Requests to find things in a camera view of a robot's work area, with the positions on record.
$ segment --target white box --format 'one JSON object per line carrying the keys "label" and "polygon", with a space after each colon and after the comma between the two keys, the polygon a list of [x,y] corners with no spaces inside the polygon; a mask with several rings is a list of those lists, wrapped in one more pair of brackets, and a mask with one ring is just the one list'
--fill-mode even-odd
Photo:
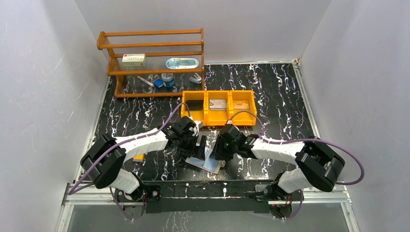
{"label": "white box", "polygon": [[124,54],[122,64],[125,67],[145,66],[145,54]]}

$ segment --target wooden shelf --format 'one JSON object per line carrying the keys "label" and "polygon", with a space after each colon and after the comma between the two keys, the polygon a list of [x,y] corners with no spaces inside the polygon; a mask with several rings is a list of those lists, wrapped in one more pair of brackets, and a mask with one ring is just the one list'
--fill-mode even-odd
{"label": "wooden shelf", "polygon": [[[122,56],[127,54],[115,53],[114,49],[130,49],[144,47],[175,47],[194,46],[197,51],[183,52],[147,52],[146,65],[143,67],[125,67],[122,64]],[[121,93],[122,80],[124,75],[158,74],[158,73],[201,73],[202,90],[205,89],[205,69],[204,69],[204,30],[162,30],[162,31],[131,31],[131,32],[110,32],[102,31],[97,41],[99,50],[107,49],[109,62],[107,75],[117,76],[117,88],[115,97],[163,97],[181,96],[182,93]],[[195,58],[199,65],[195,69],[168,69],[165,65],[169,58],[183,57]]]}

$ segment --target bin compartment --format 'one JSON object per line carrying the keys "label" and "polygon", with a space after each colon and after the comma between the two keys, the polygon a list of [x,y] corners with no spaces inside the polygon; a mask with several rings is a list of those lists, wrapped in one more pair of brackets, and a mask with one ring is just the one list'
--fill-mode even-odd
{"label": "bin compartment", "polygon": [[[204,101],[203,108],[202,110],[191,110],[190,113],[193,118],[193,120],[199,120],[203,122],[203,125],[205,125],[205,111],[206,111],[206,101],[205,101],[205,91],[183,91],[182,92],[182,102],[187,102],[188,100],[202,100]],[[185,107],[185,105],[182,105],[181,107],[181,117],[183,116],[189,116],[188,111]]]}
{"label": "bin compartment", "polygon": [[[228,119],[232,116],[231,103],[230,99],[230,92],[228,90],[209,90],[206,91],[206,105],[207,105],[207,113],[208,116],[205,118],[208,119],[207,125],[212,126],[223,126],[226,124]],[[226,101],[226,110],[211,110],[209,102],[210,100],[225,100]]]}
{"label": "bin compartment", "polygon": [[[248,110],[255,115],[257,115],[257,110],[256,110],[256,105],[255,105],[255,97],[253,95],[252,90],[231,90],[231,110],[232,114],[235,114],[236,112],[242,110],[242,109],[234,109],[234,101],[249,101],[249,109],[244,109]],[[256,124],[256,118],[246,112],[239,113],[234,117],[232,120],[232,124],[235,126],[255,126]]]}

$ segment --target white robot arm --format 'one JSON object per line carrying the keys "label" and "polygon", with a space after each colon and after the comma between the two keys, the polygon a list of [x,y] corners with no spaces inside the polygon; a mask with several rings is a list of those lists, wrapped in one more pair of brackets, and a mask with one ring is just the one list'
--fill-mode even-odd
{"label": "white robot arm", "polygon": [[177,123],[165,126],[162,130],[155,128],[145,133],[116,138],[106,134],[98,138],[83,156],[81,166],[88,170],[107,149],[115,144],[131,140],[122,144],[121,147],[113,149],[109,155],[92,168],[88,176],[96,188],[113,187],[124,191],[132,200],[137,201],[144,195],[143,188],[140,188],[144,184],[134,173],[122,169],[122,164],[137,155],[150,151],[162,151],[177,146],[181,148],[192,146],[192,143],[195,143],[198,138],[198,131],[201,127],[201,121],[193,121],[185,116]]}
{"label": "white robot arm", "polygon": [[219,132],[211,157],[229,161],[234,154],[245,158],[280,160],[298,167],[281,173],[270,186],[260,192],[265,199],[283,199],[296,190],[310,187],[331,192],[345,165],[343,158],[325,144],[271,144],[259,135],[245,136],[236,126],[226,124]]}

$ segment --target black and white patterned floor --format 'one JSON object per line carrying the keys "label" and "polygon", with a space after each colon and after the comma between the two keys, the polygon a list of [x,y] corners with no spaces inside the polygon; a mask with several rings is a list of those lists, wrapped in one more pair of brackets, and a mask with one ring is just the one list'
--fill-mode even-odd
{"label": "black and white patterned floor", "polygon": [[[313,135],[305,104],[295,77],[292,64],[228,64],[206,65],[205,86],[207,90],[245,90],[255,94],[258,116],[266,127],[266,135],[274,139],[296,139]],[[176,74],[176,85],[183,90],[199,90],[189,83],[189,74]],[[140,80],[124,83],[123,91],[135,92]],[[95,132],[95,138],[108,133],[112,136],[129,136],[142,133],[162,125],[170,112],[181,102],[180,97],[125,98],[116,99],[115,77],[108,85],[102,111]],[[180,111],[172,121],[180,118]],[[209,136],[208,145],[215,142],[218,128],[201,130]],[[261,131],[261,126],[244,128],[246,133]],[[274,179],[293,165],[269,159],[244,159],[235,157],[215,175],[189,165],[176,151],[151,152],[142,164],[133,161],[125,163],[125,169],[134,171],[142,180],[260,180]]]}

